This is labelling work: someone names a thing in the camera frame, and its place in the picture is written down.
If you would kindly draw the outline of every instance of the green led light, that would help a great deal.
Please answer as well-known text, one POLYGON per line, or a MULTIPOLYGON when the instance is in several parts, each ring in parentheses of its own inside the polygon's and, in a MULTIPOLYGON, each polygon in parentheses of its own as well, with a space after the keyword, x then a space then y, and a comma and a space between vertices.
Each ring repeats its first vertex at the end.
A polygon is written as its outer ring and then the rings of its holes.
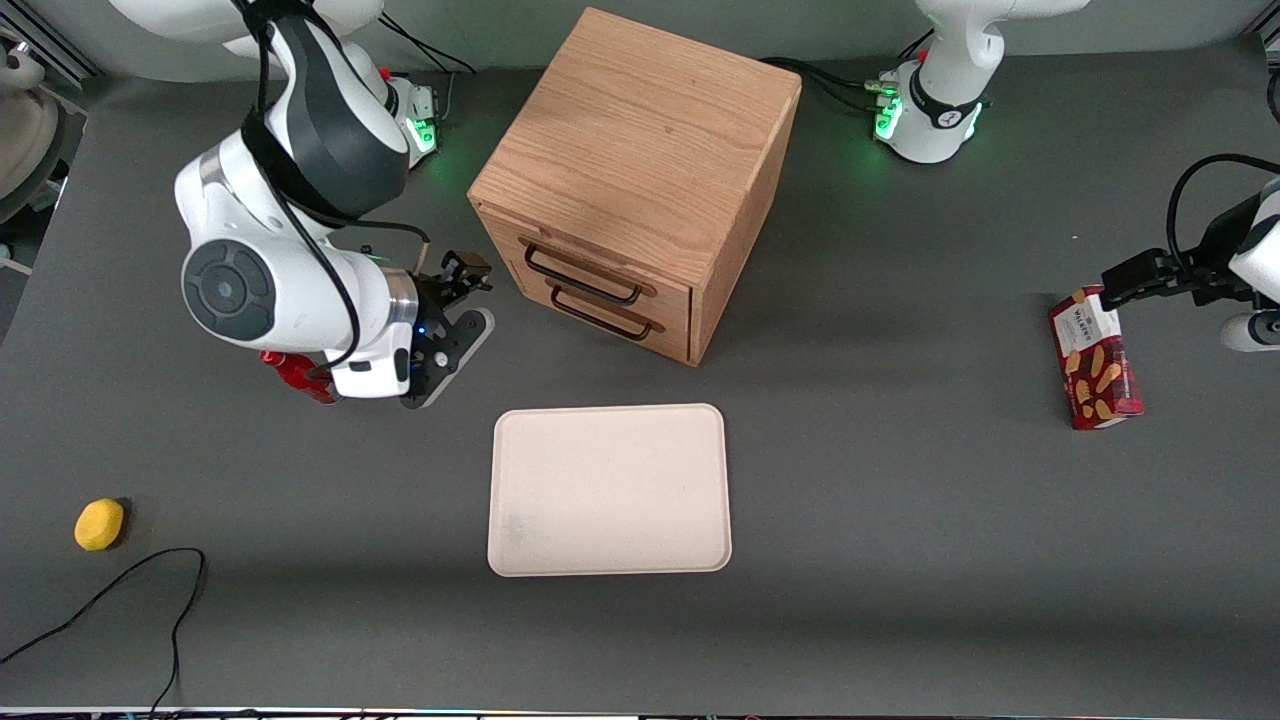
POLYGON ((969 129, 964 131, 965 140, 973 137, 973 132, 978 128, 978 115, 980 114, 982 114, 982 102, 978 102, 978 106, 973 109, 973 119, 969 120, 969 129))
POLYGON ((413 138, 413 145, 417 145, 424 155, 435 150, 435 123, 419 118, 404 118, 404 126, 410 131, 410 137, 413 138))
POLYGON ((902 117, 902 101, 893 99, 887 108, 881 110, 881 118, 876 122, 876 135, 881 140, 888 140, 893 137, 893 131, 897 129, 897 120, 902 117))

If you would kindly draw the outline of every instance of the red box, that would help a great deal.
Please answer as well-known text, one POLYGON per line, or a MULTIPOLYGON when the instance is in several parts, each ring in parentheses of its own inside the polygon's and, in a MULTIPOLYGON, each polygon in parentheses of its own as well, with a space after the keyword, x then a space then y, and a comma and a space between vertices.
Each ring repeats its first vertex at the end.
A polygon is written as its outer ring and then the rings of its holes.
POLYGON ((1100 292, 1097 284, 1082 288, 1048 313, 1071 427, 1078 430, 1107 428, 1143 410, 1120 318, 1102 309, 1100 292))

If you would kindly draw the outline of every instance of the black wire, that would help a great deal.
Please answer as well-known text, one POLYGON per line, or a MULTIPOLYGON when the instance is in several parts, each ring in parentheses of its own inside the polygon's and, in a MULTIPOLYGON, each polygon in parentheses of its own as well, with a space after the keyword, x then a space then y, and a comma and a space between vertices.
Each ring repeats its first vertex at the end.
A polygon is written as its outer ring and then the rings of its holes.
MULTIPOLYGON (((378 18, 378 22, 380 22, 383 24, 383 27, 390 29, 396 35, 398 35, 398 36, 403 37, 404 40, 408 40, 410 42, 412 42, 413 45, 416 45, 417 49, 421 50, 422 53, 425 53, 428 56, 431 56, 430 54, 435 53, 436 55, 440 55, 442 58, 444 58, 447 60, 453 60, 454 63, 462 65, 463 68, 467 69, 468 73, 476 74, 476 69, 471 65, 471 63, 467 63, 466 60, 454 58, 453 55, 449 55, 444 50, 440 50, 439 47, 434 47, 431 45, 428 45, 426 42, 419 40, 417 37, 413 37, 407 29, 404 29, 404 26, 402 26, 398 22, 396 22, 396 18, 388 15, 387 13, 383 13, 381 17, 378 18)), ((440 64, 440 61, 436 60, 434 56, 431 56, 431 59, 435 60, 436 64, 440 64)), ((449 72, 449 70, 444 69, 443 65, 440 65, 440 69, 444 70, 444 72, 449 72)))
POLYGON ((835 73, 829 73, 829 72, 819 68, 818 65, 814 65, 812 63, 805 63, 804 60, 796 60, 795 58, 781 58, 781 56, 773 55, 773 56, 769 56, 769 58, 760 58, 760 61, 762 63, 767 63, 769 65, 777 65, 780 68, 786 68, 788 70, 794 70, 794 72, 797 72, 800 74, 817 76, 817 77, 819 77, 819 78, 822 78, 822 79, 824 79, 824 81, 827 81, 827 82, 829 82, 832 85, 838 85, 838 86, 842 86, 842 87, 856 87, 858 90, 863 88, 861 81, 842 78, 842 77, 840 77, 840 76, 837 76, 835 73))
POLYGON ((1267 110, 1271 110, 1271 117, 1280 123, 1280 108, 1276 108, 1276 82, 1280 82, 1280 69, 1271 73, 1271 79, 1267 81, 1267 110))
POLYGON ((407 29, 404 29, 404 26, 402 26, 398 22, 396 22, 396 19, 392 18, 390 15, 388 15, 385 12, 383 13, 381 17, 387 18, 387 20, 390 22, 394 26, 394 29, 399 35, 402 35, 403 37, 408 38, 410 41, 412 41, 415 45, 417 45, 422 50, 429 50, 429 51, 435 53, 436 55, 440 55, 440 56, 443 56, 443 58, 445 58, 448 60, 453 60, 454 63, 457 63, 457 64, 462 65, 463 68, 466 68, 468 73, 476 74, 476 69, 474 67, 471 67, 471 63, 467 63, 466 60, 462 60, 460 58, 454 58, 453 55, 449 55, 444 50, 440 50, 439 47, 434 47, 431 45, 428 45, 422 40, 419 40, 417 37, 413 37, 407 29))
POLYGON ((1267 13, 1267 17, 1262 18, 1261 20, 1258 20, 1253 26, 1253 32, 1261 33, 1262 32, 1262 27, 1266 26, 1267 23, 1270 23, 1276 17, 1276 13, 1280 13, 1280 8, 1276 8, 1276 9, 1271 10, 1270 13, 1267 13))
POLYGON ((397 29, 394 26, 392 26, 390 23, 388 23, 383 18, 378 18, 378 22, 379 22, 379 24, 381 24, 387 29, 389 29, 389 31, 394 32, 396 35, 398 35, 401 37, 404 37, 406 40, 408 40, 410 42, 412 42, 413 46, 417 47, 420 53, 422 53, 424 55, 428 56, 428 59, 430 59, 433 63, 435 63, 436 68, 440 68, 442 73, 449 72, 449 69, 444 67, 444 63, 442 63, 439 58, 436 58, 434 54, 431 54, 431 51, 428 50, 426 47, 422 47, 421 45, 419 45, 416 40, 413 40, 412 37, 408 37, 404 32, 401 32, 399 29, 397 29))
POLYGON ((1207 158, 1201 158, 1192 163, 1189 168, 1183 170, 1181 177, 1174 184, 1174 191, 1169 196, 1169 211, 1165 215, 1165 240, 1169 242, 1169 254, 1174 256, 1174 261, 1178 263, 1178 269, 1183 272, 1187 277, 1192 278, 1201 290, 1215 295, 1220 299, 1229 300, 1226 295, 1222 295, 1216 287, 1211 286, 1208 281, 1203 277, 1192 273, 1187 258, 1183 255, 1181 247, 1178 245, 1178 206, 1183 199, 1183 191, 1187 190, 1187 183, 1190 182, 1192 177, 1202 169, 1212 165, 1215 163, 1236 163, 1240 165, 1248 165, 1251 168, 1257 168, 1260 170, 1267 170, 1271 173, 1280 174, 1280 164, 1272 163, 1270 160, 1263 160, 1261 158, 1254 158, 1252 155, 1242 155, 1239 152, 1220 152, 1217 155, 1210 155, 1207 158))
POLYGON ((266 113, 266 81, 271 74, 271 60, 269 56, 266 37, 257 42, 257 111, 266 113))
POLYGON ((196 582, 192 583, 191 585, 191 597, 187 598, 187 605, 182 607, 182 612, 178 615, 178 619, 174 620, 173 629, 169 632, 169 643, 173 646, 173 667, 169 670, 169 682, 165 683, 164 689, 160 691, 160 694, 156 696, 155 702, 151 703, 150 715, 154 716, 156 707, 160 706, 160 701, 164 700, 164 696, 169 694, 169 689, 173 688, 173 684, 178 680, 178 673, 180 670, 178 661, 178 628, 182 626, 182 621, 187 619, 187 614, 191 612, 192 606, 196 605, 196 597, 200 594, 200 588, 205 582, 205 569, 207 568, 209 559, 205 556, 205 551, 200 550, 198 547, 170 547, 168 550, 160 550, 152 552, 151 555, 143 557, 142 560, 138 560, 133 565, 129 565, 129 568, 125 571, 116 575, 114 580, 106 584, 106 587, 97 591, 97 594, 95 594, 92 598, 90 598, 88 602, 86 602, 79 610, 77 610, 76 614, 72 615, 69 620, 67 620, 65 623, 58 625, 51 630, 41 633, 36 638, 23 643, 18 650, 10 652, 9 655, 5 655, 4 657, 0 657, 0 665, 9 662, 10 660, 18 657, 23 652, 27 652, 28 650, 36 647, 37 644, 70 628, 72 625, 76 624, 77 620, 81 619, 82 615, 88 612, 90 609, 93 607, 95 603, 97 603, 97 601, 102 600, 102 597, 106 593, 115 589, 115 587, 119 585, 124 580, 124 578, 128 578, 131 573, 146 565, 147 562, 151 562, 156 557, 169 555, 170 552, 195 552, 196 556, 200 557, 200 566, 196 568, 196 582))
POLYGON ((813 81, 818 86, 818 90, 826 92, 827 95, 833 97, 836 102, 840 102, 846 108, 858 110, 859 113, 869 113, 869 114, 876 114, 879 111, 879 108, 872 108, 869 105, 859 105, 858 102, 854 102, 852 100, 845 97, 844 95, 840 95, 838 92, 836 92, 835 88, 827 85, 829 82, 849 90, 854 88, 861 90, 863 83, 860 82, 846 79, 837 74, 828 73, 827 70, 817 65, 805 63, 804 60, 796 60, 794 58, 771 56, 771 58, 760 58, 760 61, 791 70, 803 78, 813 81))
POLYGON ((337 360, 321 363, 306 372, 307 379, 315 380, 319 379, 320 373, 342 365, 347 361, 347 359, 356 354, 356 350, 360 347, 360 313, 356 311, 356 304, 351 300, 351 293, 347 292, 347 286, 342 282, 342 277, 338 274, 338 270, 334 269, 333 263, 329 261, 329 258, 324 254, 324 250, 320 249, 320 245, 315 241, 315 238, 311 237, 311 233, 307 232, 307 228, 302 225, 302 220, 300 220, 293 213, 293 208, 289 205, 288 199, 285 199, 284 195, 270 182, 265 182, 262 184, 271 191, 271 196, 275 197, 275 202, 279 204, 280 211, 289 219, 289 224, 293 225, 293 229, 298 233, 302 243, 307 246, 307 250, 311 251, 311 256, 316 259, 316 263, 320 263, 320 268, 323 268, 324 273, 329 275, 329 281, 333 283, 334 290, 338 291, 338 297, 342 299, 343 307, 347 309, 347 319, 351 320, 351 343, 347 346, 347 350, 344 350, 337 360))
POLYGON ((389 220, 352 220, 347 223, 348 225, 355 225, 357 228, 376 228, 385 231, 404 231, 413 233, 422 241, 422 245, 431 245, 431 238, 426 234, 426 231, 417 225, 411 225, 408 223, 392 223, 389 220))
POLYGON ((906 47, 904 47, 902 51, 897 54, 897 56, 900 59, 905 59, 905 58, 910 56, 911 53, 915 53, 916 47, 919 47, 925 40, 928 40, 932 36, 933 36, 933 28, 929 28, 929 32, 922 35, 920 37, 918 37, 915 40, 915 42, 913 42, 913 44, 908 45, 906 47))

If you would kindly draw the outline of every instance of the red object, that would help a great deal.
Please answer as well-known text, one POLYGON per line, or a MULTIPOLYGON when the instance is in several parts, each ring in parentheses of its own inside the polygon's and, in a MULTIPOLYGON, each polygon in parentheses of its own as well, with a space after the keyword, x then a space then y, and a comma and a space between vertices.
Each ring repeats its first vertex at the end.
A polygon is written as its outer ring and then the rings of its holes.
POLYGON ((314 380, 307 377, 307 372, 312 370, 316 364, 306 355, 264 350, 257 354, 257 357, 264 364, 275 368, 284 384, 310 395, 321 405, 333 405, 342 398, 333 387, 333 377, 328 372, 320 373, 314 380))
POLYGON ((1102 309, 1102 286, 1078 290, 1050 310, 1071 427, 1097 430, 1142 415, 1133 368, 1115 310, 1102 309))

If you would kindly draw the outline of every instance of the beige tray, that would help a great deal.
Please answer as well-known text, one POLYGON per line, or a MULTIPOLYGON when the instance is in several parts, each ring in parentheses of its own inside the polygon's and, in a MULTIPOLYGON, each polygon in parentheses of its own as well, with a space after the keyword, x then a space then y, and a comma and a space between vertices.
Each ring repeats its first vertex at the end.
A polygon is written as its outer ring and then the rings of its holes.
POLYGON ((494 573, 709 573, 728 562, 716 407, 513 410, 493 434, 494 573))

